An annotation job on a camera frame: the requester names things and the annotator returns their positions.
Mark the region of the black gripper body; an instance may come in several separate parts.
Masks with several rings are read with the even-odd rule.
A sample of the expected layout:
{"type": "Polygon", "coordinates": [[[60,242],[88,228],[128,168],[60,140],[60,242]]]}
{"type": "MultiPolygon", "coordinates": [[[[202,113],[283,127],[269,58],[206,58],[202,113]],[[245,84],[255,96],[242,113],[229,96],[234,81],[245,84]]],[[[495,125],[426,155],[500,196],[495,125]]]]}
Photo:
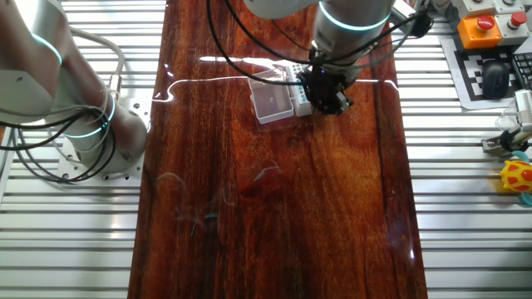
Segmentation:
{"type": "Polygon", "coordinates": [[[312,83],[310,84],[310,93],[305,94],[311,106],[324,115],[333,114],[333,96],[347,89],[347,78],[344,75],[332,74],[325,71],[320,66],[314,66],[312,69],[312,83]]]}

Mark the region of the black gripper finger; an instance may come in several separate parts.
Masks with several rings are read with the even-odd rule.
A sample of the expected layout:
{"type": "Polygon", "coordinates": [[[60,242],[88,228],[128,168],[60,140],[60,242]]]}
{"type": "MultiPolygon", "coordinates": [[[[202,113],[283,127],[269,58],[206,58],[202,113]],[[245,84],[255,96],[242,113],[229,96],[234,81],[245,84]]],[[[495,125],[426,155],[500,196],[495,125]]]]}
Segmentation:
{"type": "Polygon", "coordinates": [[[312,83],[312,72],[309,69],[304,69],[298,73],[298,80],[302,83],[302,88],[305,94],[309,94],[310,84],[312,83]]]}
{"type": "Polygon", "coordinates": [[[332,98],[332,112],[341,115],[352,106],[352,100],[343,91],[337,92],[332,98]]]}

